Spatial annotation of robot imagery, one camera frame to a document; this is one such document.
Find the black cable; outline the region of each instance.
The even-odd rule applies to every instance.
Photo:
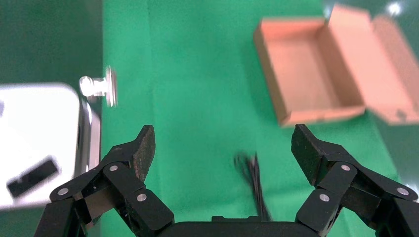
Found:
[[[234,165],[241,171],[244,179],[252,188],[258,216],[262,221],[272,221],[263,199],[257,155],[250,157],[247,154],[238,154],[234,159]]]

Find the cardboard box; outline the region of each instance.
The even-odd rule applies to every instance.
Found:
[[[419,66],[391,18],[335,5],[324,18],[267,18],[254,33],[280,125],[349,119],[365,109],[419,123]]]

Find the box flap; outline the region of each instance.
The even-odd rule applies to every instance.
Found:
[[[364,9],[335,4],[330,15],[329,26],[355,27],[358,30],[370,30],[370,13]]]
[[[402,31],[384,15],[374,18],[373,27],[409,96],[415,105],[419,105],[419,63]]]
[[[413,100],[369,20],[365,10],[337,5],[332,11],[329,30],[366,106],[388,123],[416,121],[419,113]],[[401,119],[400,111],[408,118]]]

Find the green tablecloth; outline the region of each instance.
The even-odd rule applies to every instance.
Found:
[[[119,104],[104,108],[102,154],[152,124],[157,147],[146,185],[179,222],[256,215],[233,156],[257,151],[274,220],[293,221],[313,187],[291,154],[293,129],[277,125],[252,34],[263,16],[321,14],[319,0],[105,1],[104,66],[118,72]],[[309,128],[398,179],[369,114]],[[101,223],[104,237],[133,236],[115,211]],[[329,236],[374,232],[344,210]]]

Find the metal pivot screw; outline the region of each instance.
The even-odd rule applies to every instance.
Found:
[[[147,199],[147,195],[145,194],[140,194],[137,196],[137,201],[144,201],[145,199]]]
[[[409,192],[404,188],[397,188],[397,191],[403,195],[409,195]]]
[[[118,169],[118,167],[116,166],[116,165],[112,165],[110,168],[109,168],[109,170],[110,171],[115,171],[115,170],[117,170]]]
[[[60,196],[66,194],[66,193],[68,193],[68,189],[67,188],[63,188],[63,189],[60,189],[58,191],[58,195],[60,195]]]
[[[347,165],[342,165],[341,168],[345,171],[350,171],[351,170],[351,168]]]
[[[329,201],[330,198],[326,194],[320,194],[320,200],[322,200],[322,201]]]
[[[97,96],[106,96],[108,106],[117,105],[117,77],[111,67],[106,68],[104,78],[81,77],[80,90],[88,99]]]

